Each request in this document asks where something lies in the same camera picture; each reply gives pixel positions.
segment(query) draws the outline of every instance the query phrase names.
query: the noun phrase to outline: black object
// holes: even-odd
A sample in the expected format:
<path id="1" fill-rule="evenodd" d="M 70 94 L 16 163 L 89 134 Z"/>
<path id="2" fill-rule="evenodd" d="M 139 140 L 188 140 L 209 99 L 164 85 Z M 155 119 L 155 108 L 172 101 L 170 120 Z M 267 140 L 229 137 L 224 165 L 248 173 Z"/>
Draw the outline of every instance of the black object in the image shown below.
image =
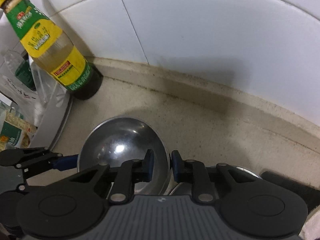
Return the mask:
<path id="1" fill-rule="evenodd" d="M 297 194 L 225 163 L 218 163 L 216 168 L 198 163 L 183 161 L 178 151 L 172 152 L 175 181 L 192 183 L 193 201 L 212 205 L 211 182 L 224 183 L 227 187 L 218 191 L 220 199 L 214 206 L 232 228 L 259 238 L 299 234 L 308 211 Z M 201 195 L 206 196 L 205 201 L 199 199 Z"/>
<path id="2" fill-rule="evenodd" d="M 8 149 L 0 152 L 0 223 L 17 237 L 23 236 L 16 218 L 18 202 L 39 187 L 27 184 L 27 179 L 42 172 L 76 167 L 77 155 L 63 157 L 48 148 Z"/>
<path id="3" fill-rule="evenodd" d="M 296 182 L 289 178 L 285 178 L 271 171 L 265 171 L 261 174 L 261 177 L 266 181 L 286 188 L 287 190 L 290 190 L 299 195 L 307 204 L 308 213 L 310 213 L 320 205 L 320 190 L 303 185 L 299 182 Z"/>
<path id="4" fill-rule="evenodd" d="M 17 205 L 18 223 L 40 239 L 78 236 L 97 225 L 109 206 L 132 200 L 134 183 L 149 182 L 152 172 L 152 150 L 144 160 L 126 161 L 120 168 L 96 165 L 26 195 Z M 112 201 L 115 195 L 124 199 Z"/>
<path id="5" fill-rule="evenodd" d="M 172 152 L 174 179 L 192 184 L 191 197 L 133 195 L 135 183 L 152 179 L 152 150 L 144 160 L 113 168 L 96 165 L 46 187 L 25 183 L 30 174 L 72 163 L 72 158 L 60 160 L 60 154 L 44 148 L 0 153 L 0 175 L 10 174 L 14 182 L 0 180 L 0 221 L 12 235 L 34 240 L 298 240 L 307 216 L 306 204 L 295 193 L 225 163 L 212 168 L 184 161 L 178 151 Z"/>

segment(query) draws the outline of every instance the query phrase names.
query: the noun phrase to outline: stainless steel bowl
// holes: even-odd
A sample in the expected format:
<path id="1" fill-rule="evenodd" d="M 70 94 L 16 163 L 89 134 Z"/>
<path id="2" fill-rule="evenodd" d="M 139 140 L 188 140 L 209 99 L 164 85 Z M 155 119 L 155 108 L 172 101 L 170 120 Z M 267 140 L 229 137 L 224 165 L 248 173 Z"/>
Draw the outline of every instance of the stainless steel bowl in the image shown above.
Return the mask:
<path id="1" fill-rule="evenodd" d="M 246 168 L 243 168 L 243 167 L 239 167 L 239 166 L 236 166 L 237 169 L 241 170 L 241 171 L 245 171 L 259 179 L 262 179 L 259 175 L 257 174 L 254 174 L 252 171 L 249 171 L 248 169 Z M 191 187 L 192 185 L 190 183 L 185 183 L 185 182 L 182 182 L 182 183 L 179 183 L 178 185 L 176 185 L 169 193 L 169 195 L 190 195 L 191 196 Z"/>
<path id="2" fill-rule="evenodd" d="M 135 185 L 135 194 L 163 194 L 170 180 L 170 159 L 159 135 L 144 121 L 130 116 L 106 120 L 87 137 L 78 156 L 77 169 L 83 171 L 98 163 L 120 167 L 124 161 L 143 159 L 146 151 L 154 151 L 151 182 Z"/>

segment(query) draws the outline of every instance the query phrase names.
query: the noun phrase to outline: yellow bottle label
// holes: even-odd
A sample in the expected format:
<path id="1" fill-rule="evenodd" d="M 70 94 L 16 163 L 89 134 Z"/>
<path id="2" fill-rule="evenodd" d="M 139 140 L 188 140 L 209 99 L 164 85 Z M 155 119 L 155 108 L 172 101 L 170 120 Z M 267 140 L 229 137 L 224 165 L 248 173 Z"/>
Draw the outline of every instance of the yellow bottle label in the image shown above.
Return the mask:
<path id="1" fill-rule="evenodd" d="M 55 43 L 62 29 L 51 20 L 37 20 L 20 40 L 31 57 L 40 57 Z"/>
<path id="2" fill-rule="evenodd" d="M 36 133 L 37 131 L 37 128 L 33 124 L 30 124 L 25 120 L 20 119 L 19 117 L 15 116 L 13 113 L 10 112 L 6 112 L 5 122 L 26 132 Z"/>
<path id="3" fill-rule="evenodd" d="M 50 74 L 69 90 L 77 90 L 89 78 L 91 67 L 75 46 L 68 57 Z"/>
<path id="4" fill-rule="evenodd" d="M 7 144 L 5 142 L 0 141 L 0 152 L 6 149 Z"/>

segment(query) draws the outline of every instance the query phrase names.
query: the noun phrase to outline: green bottle label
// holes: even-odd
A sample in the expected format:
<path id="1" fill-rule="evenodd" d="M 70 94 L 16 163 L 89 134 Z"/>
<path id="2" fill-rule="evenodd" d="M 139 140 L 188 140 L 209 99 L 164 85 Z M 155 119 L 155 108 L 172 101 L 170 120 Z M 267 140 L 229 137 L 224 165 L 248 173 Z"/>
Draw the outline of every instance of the green bottle label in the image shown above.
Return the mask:
<path id="1" fill-rule="evenodd" d="M 20 40 L 36 21 L 40 19 L 49 20 L 29 0 L 22 0 L 6 16 Z"/>
<path id="2" fill-rule="evenodd" d="M 71 91 L 75 91 L 77 89 L 79 89 L 80 87 L 82 87 L 86 81 L 88 80 L 89 76 L 91 73 L 91 67 L 88 64 L 88 62 L 85 62 L 85 68 L 84 71 L 82 72 L 81 76 L 74 81 L 71 85 L 66 86 L 66 89 L 71 90 Z"/>
<path id="3" fill-rule="evenodd" d="M 15 146 L 20 138 L 22 130 L 4 121 L 0 133 L 0 142 L 9 143 Z"/>
<path id="4" fill-rule="evenodd" d="M 32 91 L 36 91 L 36 86 L 33 81 L 31 69 L 29 62 L 24 61 L 20 64 L 15 72 L 15 76 L 19 79 L 23 84 L 25 84 Z"/>

